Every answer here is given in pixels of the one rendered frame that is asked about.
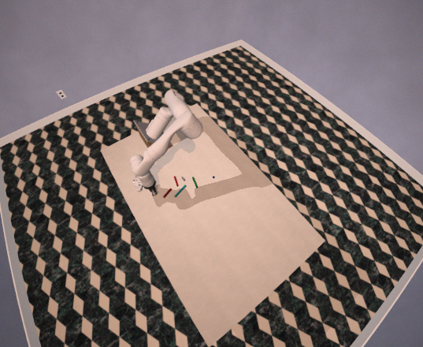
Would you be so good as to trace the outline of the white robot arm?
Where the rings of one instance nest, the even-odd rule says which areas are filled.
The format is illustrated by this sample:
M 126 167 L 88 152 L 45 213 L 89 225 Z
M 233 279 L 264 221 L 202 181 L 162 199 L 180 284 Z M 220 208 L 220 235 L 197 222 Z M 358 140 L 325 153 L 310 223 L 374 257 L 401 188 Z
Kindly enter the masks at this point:
M 143 190 L 143 186 L 150 187 L 154 184 L 155 179 L 150 168 L 167 152 L 170 141 L 178 130 L 189 139 L 196 139 L 202 134 L 202 123 L 181 99 L 184 100 L 184 97 L 174 90 L 165 93 L 164 100 L 169 107 L 161 107 L 147 127 L 147 135 L 157 141 L 144 151 L 143 156 L 133 155 L 130 159 L 132 172 L 137 176 L 133 181 L 138 192 Z M 173 116 L 176 120 L 163 133 Z

